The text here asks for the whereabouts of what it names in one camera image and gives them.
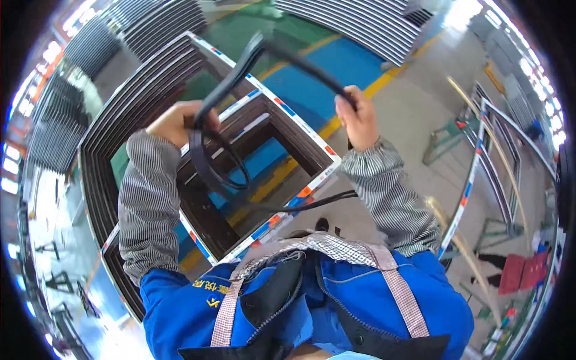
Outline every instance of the stack of window profiles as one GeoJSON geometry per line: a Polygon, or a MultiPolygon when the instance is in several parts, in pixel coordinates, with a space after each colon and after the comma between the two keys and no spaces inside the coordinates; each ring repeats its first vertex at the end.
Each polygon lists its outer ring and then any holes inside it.
{"type": "Polygon", "coordinates": [[[66,59],[94,80],[102,68],[120,50],[120,42],[96,15],[88,21],[64,48],[66,59]]]}
{"type": "Polygon", "coordinates": [[[45,108],[47,100],[50,98],[49,94],[56,93],[58,98],[67,103],[67,106],[76,107],[80,110],[84,108],[84,95],[82,91],[76,86],[72,85],[59,74],[54,73],[50,76],[46,85],[42,89],[42,93],[36,106],[32,110],[32,120],[36,123],[41,117],[39,113],[45,108]]]}
{"type": "Polygon", "coordinates": [[[433,17],[408,0],[276,0],[276,8],[340,32],[397,66],[421,45],[433,17]]]}
{"type": "Polygon", "coordinates": [[[44,169],[65,174],[88,128],[82,93],[65,79],[53,75],[32,119],[35,125],[27,159],[44,169]]]}
{"type": "Polygon", "coordinates": [[[168,0],[119,0],[106,8],[103,15],[114,21],[120,29],[126,29],[142,16],[167,1],[168,0]]]}
{"type": "Polygon", "coordinates": [[[123,37],[126,46],[143,62],[177,35],[185,31],[199,33],[205,27],[206,19],[196,0],[171,0],[123,28],[123,37]]]}
{"type": "MultiPolygon", "coordinates": [[[[118,188],[110,161],[132,133],[148,126],[177,101],[188,80],[207,71],[221,81],[230,72],[232,67],[211,50],[200,49],[194,36],[181,34],[145,61],[107,101],[79,146],[81,188],[90,227],[108,274],[130,313],[140,321],[145,312],[142,300],[125,275],[114,245],[118,188]]],[[[241,84],[233,95],[242,98],[252,89],[241,84]]]]}

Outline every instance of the plaid apron strap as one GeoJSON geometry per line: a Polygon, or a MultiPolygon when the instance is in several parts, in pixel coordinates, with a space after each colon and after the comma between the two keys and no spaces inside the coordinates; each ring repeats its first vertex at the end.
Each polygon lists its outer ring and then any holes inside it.
{"type": "Polygon", "coordinates": [[[238,294],[244,279],[232,280],[230,289],[222,300],[222,305],[216,315],[216,323],[212,332],[211,347],[228,347],[232,338],[232,326],[234,325],[234,315],[236,314],[236,303],[238,294]]]}
{"type": "Polygon", "coordinates": [[[388,285],[396,306],[400,310],[400,314],[406,323],[410,337],[423,338],[430,336],[428,326],[422,316],[420,307],[412,294],[412,290],[408,283],[404,280],[402,275],[398,272],[398,265],[390,254],[390,251],[383,247],[375,247],[368,245],[374,254],[378,269],[381,270],[384,281],[388,285]]]}

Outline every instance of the right hand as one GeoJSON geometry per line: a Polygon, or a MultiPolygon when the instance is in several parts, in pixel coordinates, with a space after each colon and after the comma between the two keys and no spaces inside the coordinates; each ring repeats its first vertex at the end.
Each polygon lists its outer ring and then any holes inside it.
{"type": "Polygon", "coordinates": [[[340,123],[348,133],[348,139],[356,151],[364,151],[376,143],[380,137],[376,126],[374,105],[364,96],[364,93],[356,85],[344,88],[356,102],[354,111],[350,103],[340,95],[336,95],[336,114],[340,123]]]}
{"type": "MultiPolygon", "coordinates": [[[[194,116],[200,109],[200,100],[178,101],[156,119],[146,131],[150,135],[166,139],[178,149],[188,143],[188,131],[185,128],[184,118],[194,116]]],[[[218,131],[220,121],[214,109],[208,113],[207,126],[218,131]]]]}

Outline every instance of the shoe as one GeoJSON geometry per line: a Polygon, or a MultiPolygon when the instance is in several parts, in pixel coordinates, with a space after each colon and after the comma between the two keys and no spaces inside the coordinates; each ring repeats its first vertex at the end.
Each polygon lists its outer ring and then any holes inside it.
{"type": "Polygon", "coordinates": [[[316,226],[314,227],[314,230],[316,230],[316,231],[328,231],[328,229],[330,229],[330,226],[328,224],[328,220],[326,218],[318,219],[318,221],[316,222],[316,226]]]}

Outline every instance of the yellow floor stripe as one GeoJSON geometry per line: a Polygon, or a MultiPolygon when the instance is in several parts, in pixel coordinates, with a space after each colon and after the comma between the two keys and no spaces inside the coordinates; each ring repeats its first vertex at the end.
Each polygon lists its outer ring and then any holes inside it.
{"type": "MultiPolygon", "coordinates": [[[[420,54],[422,54],[424,52],[424,50],[426,48],[428,48],[433,42],[435,42],[440,35],[444,32],[444,30],[440,31],[439,34],[435,35],[432,39],[428,40],[420,49],[418,49],[414,55],[413,55],[413,59],[416,58],[417,56],[419,56],[420,54]]],[[[306,48],[304,50],[301,50],[300,52],[298,52],[299,54],[308,54],[311,51],[318,49],[328,43],[330,43],[331,41],[334,41],[336,39],[339,39],[341,37],[341,35],[333,35],[330,36],[324,40],[319,41],[318,43],[312,44],[309,48],[306,48]]],[[[265,78],[269,77],[270,75],[272,75],[273,73],[275,73],[276,71],[282,69],[283,67],[287,66],[287,63],[278,63],[276,64],[274,67],[272,67],[271,69],[265,71],[264,73],[260,74],[258,76],[258,79],[260,81],[264,80],[265,78]]],[[[400,74],[403,70],[405,70],[410,64],[409,63],[405,63],[402,65],[402,67],[394,67],[388,71],[386,71],[386,73],[384,73],[381,77],[379,77],[378,79],[376,79],[376,81],[374,81],[372,84],[370,84],[366,89],[364,89],[364,95],[367,98],[372,98],[378,91],[380,91],[383,87],[387,86],[387,84],[390,83],[390,81],[392,79],[394,79],[396,76],[398,76],[398,74],[400,74]]],[[[328,121],[328,123],[326,123],[326,125],[318,132],[318,135],[323,138],[324,140],[328,139],[338,128],[340,127],[340,119],[338,119],[338,116],[333,116],[332,119],[330,119],[328,121]]],[[[252,195],[252,197],[250,198],[250,201],[254,201],[254,202],[258,202],[261,201],[262,199],[264,199],[276,186],[278,186],[278,184],[280,184],[281,182],[284,181],[285,178],[288,177],[288,175],[292,172],[292,170],[294,170],[296,168],[296,166],[298,166],[298,162],[296,160],[294,160],[292,157],[289,157],[289,159],[278,165],[278,167],[274,170],[272,178],[265,184],[263,184],[261,187],[259,187],[256,190],[256,193],[254,195],[252,195]]],[[[247,211],[238,211],[236,212],[228,221],[228,223],[231,226],[234,226],[235,224],[237,224],[239,221],[241,221],[247,214],[247,211]]],[[[182,262],[180,263],[182,266],[182,263],[191,255],[193,255],[192,253],[198,253],[201,254],[199,249],[194,249],[193,251],[191,251],[186,258],[184,258],[184,260],[182,260],[182,262]]]]}
{"type": "Polygon", "coordinates": [[[224,14],[218,16],[218,17],[215,17],[214,19],[208,21],[207,23],[208,23],[208,25],[213,24],[214,22],[220,20],[220,19],[223,18],[223,17],[226,17],[226,16],[228,16],[228,15],[230,15],[230,14],[232,14],[232,13],[235,13],[235,12],[237,12],[237,11],[239,11],[239,10],[242,10],[243,8],[245,8],[245,7],[247,7],[247,6],[254,5],[255,3],[261,2],[261,1],[262,1],[262,0],[258,0],[258,1],[254,1],[254,2],[251,2],[251,3],[248,3],[248,4],[240,5],[240,6],[238,6],[237,9],[231,10],[231,11],[229,11],[229,12],[227,12],[227,13],[224,13],[224,14]]]}
{"type": "Polygon", "coordinates": [[[203,257],[202,251],[199,248],[192,249],[180,262],[179,267],[181,272],[188,272],[194,268],[194,265],[203,257]]]}
{"type": "MultiPolygon", "coordinates": [[[[317,42],[313,43],[312,45],[310,45],[309,47],[298,51],[298,54],[300,56],[305,56],[307,54],[310,54],[312,51],[314,51],[318,48],[321,48],[322,46],[325,46],[325,45],[331,43],[332,41],[339,39],[341,37],[342,37],[342,35],[339,35],[339,34],[328,36],[327,38],[322,39],[320,41],[317,41],[317,42]]],[[[264,79],[266,79],[267,77],[269,77],[270,75],[272,75],[276,71],[285,68],[288,65],[289,64],[287,62],[281,61],[281,62],[277,63],[276,65],[272,66],[270,69],[264,71],[263,73],[260,73],[256,78],[259,81],[264,81],[264,79]]]]}

